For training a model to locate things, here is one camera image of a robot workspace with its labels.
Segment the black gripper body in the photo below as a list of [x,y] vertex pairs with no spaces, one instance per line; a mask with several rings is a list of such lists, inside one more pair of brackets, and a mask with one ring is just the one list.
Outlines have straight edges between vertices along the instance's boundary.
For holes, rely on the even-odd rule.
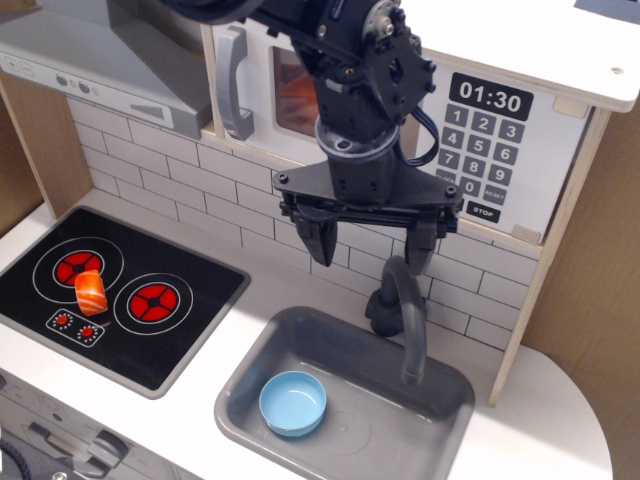
[[277,173],[281,210],[304,234],[329,234],[340,222],[458,230],[462,193],[453,183],[407,165],[391,149],[376,160],[331,157]]

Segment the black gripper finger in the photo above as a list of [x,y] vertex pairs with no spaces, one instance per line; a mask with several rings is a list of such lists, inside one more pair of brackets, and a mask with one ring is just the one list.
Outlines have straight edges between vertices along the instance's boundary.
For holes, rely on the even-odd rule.
[[428,268],[437,239],[438,226],[435,220],[421,220],[407,229],[405,261],[411,276],[419,276]]
[[296,231],[313,260],[324,267],[332,264],[337,245],[338,222],[316,220],[295,211],[292,216]]

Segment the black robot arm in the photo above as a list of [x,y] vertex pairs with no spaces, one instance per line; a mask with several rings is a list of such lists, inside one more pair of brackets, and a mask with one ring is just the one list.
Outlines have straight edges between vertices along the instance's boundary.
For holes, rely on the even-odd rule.
[[457,228],[461,191],[423,171],[437,148],[409,158],[400,145],[408,117],[428,132],[421,101],[433,92],[435,64],[395,1],[174,1],[202,24],[253,20],[286,35],[311,77],[324,162],[278,173],[284,216],[313,259],[330,265],[342,222],[402,228],[404,263],[420,275],[438,239]]

